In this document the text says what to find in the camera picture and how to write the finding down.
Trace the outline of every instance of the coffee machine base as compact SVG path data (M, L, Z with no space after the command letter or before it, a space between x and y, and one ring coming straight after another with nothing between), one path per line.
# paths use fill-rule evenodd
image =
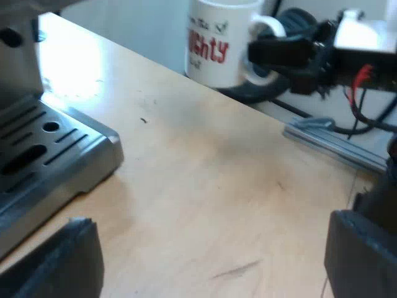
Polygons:
M51 106L52 97L26 96L0 112L0 260L123 161L115 131Z

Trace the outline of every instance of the espresso machine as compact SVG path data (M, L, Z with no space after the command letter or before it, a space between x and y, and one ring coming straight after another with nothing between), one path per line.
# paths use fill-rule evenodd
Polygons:
M123 161L117 132L42 100L31 20L74 2L0 0L0 260Z

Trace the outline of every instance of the light wood tabletop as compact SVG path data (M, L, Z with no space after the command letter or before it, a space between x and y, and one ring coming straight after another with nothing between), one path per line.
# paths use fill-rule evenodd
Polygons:
M53 14L40 20L45 89L115 129L125 161L0 271L69 217L85 216L98 224L102 297L322 295L329 215L370 176L284 138L283 123L107 39Z

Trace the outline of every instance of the mug handle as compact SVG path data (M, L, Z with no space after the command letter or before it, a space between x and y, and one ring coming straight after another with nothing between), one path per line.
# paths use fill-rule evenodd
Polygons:
M273 17L260 16L259 14L255 14L251 19L251 28L257 24L265 24L269 26L269 28L273 31L273 34L276 37L287 36L283 25L280 23L279 20ZM279 74L276 73L275 71L271 71L265 78L258 76L254 71L254 64L248 60L247 52L244 54L243 63L244 63L244 77L252 84L258 86L266 86L268 84L273 83L279 76Z

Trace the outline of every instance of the red text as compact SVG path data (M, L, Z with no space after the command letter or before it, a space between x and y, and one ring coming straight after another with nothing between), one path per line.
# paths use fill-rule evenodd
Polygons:
M214 37L207 42L203 35L200 35L195 30L189 30L189 51L191 53L195 53L206 60L211 59L222 64L226 60L228 49L228 42L221 42Z

